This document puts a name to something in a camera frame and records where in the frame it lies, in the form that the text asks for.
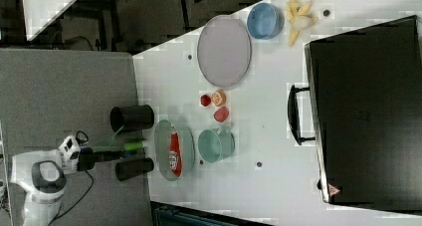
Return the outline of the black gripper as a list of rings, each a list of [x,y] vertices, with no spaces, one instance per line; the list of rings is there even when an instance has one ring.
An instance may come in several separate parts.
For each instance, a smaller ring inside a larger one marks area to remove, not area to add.
[[[83,148],[79,154],[78,171],[91,170],[97,162],[130,160],[137,154],[137,150],[105,150],[98,153],[95,153],[90,147]]]

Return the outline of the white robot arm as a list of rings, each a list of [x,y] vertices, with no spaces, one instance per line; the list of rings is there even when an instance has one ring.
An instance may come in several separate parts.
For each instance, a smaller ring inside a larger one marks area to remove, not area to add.
[[[23,226],[49,226],[60,216],[67,191],[67,176],[88,172],[98,162],[122,159],[131,150],[93,151],[81,147],[83,141],[74,135],[64,138],[51,150],[37,150],[16,154],[11,159],[10,182],[25,192]]]

